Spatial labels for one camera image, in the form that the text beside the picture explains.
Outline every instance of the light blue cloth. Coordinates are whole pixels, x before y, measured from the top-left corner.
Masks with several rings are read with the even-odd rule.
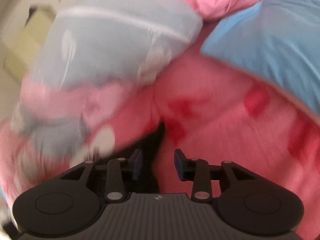
[[[6,201],[6,198],[5,198],[5,196],[4,196],[4,193],[3,193],[2,189],[1,189],[1,187],[0,187],[0,195],[1,195],[1,197]]]
[[[259,2],[220,21],[201,52],[281,86],[320,114],[320,1]]]
[[[58,12],[29,78],[57,90],[142,82],[143,73],[160,72],[182,54],[201,28],[184,0],[77,0]]]

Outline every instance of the pink towel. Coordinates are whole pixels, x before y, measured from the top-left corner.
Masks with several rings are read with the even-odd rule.
[[[161,192],[191,192],[175,171],[176,148],[210,164],[232,160],[296,193],[305,207],[297,233],[313,240],[320,233],[320,129],[268,84],[199,54],[212,29],[204,27],[153,86],[97,127],[88,147],[111,153],[163,120],[166,136],[154,165]],[[216,184],[213,189],[219,195]]]
[[[97,88],[93,84],[82,85],[74,90],[53,90],[43,84],[23,79],[20,104],[40,120],[66,117],[83,117],[92,128],[113,115],[135,92],[133,82],[112,81]]]

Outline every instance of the logo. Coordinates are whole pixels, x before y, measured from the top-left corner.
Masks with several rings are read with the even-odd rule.
[[[158,195],[158,196],[155,197],[155,199],[156,199],[157,201],[159,201],[159,200],[163,199],[163,197],[160,196],[160,195]]]

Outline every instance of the red stain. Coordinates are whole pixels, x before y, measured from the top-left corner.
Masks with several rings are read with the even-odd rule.
[[[316,169],[320,174],[320,151],[318,151],[318,154],[316,156]]]
[[[270,102],[268,91],[261,84],[253,85],[244,98],[244,107],[252,117],[258,117]]]
[[[186,131],[182,127],[181,123],[174,119],[166,119],[164,121],[166,134],[173,140],[174,145],[186,136]]]
[[[156,130],[156,128],[157,124],[153,120],[150,120],[150,122],[148,122],[144,127],[143,134],[149,134],[150,132]]]
[[[85,111],[88,114],[92,114],[94,111],[100,109],[100,105],[98,102],[95,101],[87,101],[86,105],[85,105]]]
[[[320,132],[307,117],[300,114],[289,132],[288,151],[304,166],[312,156],[319,155]]]
[[[206,103],[208,100],[209,98],[179,98],[169,102],[168,107],[182,118],[195,118],[199,117],[199,114],[193,109],[193,106]]]

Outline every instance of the cardboard box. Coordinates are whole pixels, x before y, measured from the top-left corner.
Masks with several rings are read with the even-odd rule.
[[[56,16],[50,6],[39,6],[29,18],[18,42],[10,49],[4,61],[4,69],[18,81],[35,64]]]

